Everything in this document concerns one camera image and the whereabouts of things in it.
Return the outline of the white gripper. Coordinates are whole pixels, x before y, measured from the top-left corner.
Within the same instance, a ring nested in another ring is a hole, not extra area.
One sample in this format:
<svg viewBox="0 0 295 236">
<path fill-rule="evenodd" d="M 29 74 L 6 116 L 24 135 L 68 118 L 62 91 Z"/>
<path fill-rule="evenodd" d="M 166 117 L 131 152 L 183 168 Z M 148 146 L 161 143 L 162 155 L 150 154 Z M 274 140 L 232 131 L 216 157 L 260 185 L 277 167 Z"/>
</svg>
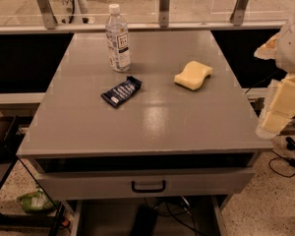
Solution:
<svg viewBox="0 0 295 236">
<path fill-rule="evenodd" d="M 274 58 L 276 66 L 288 73 L 281 81 L 272 80 L 267 87 L 256 134 L 268 140 L 279 135 L 295 116 L 295 12 L 278 34 L 257 48 L 254 56 L 263 60 Z"/>
</svg>

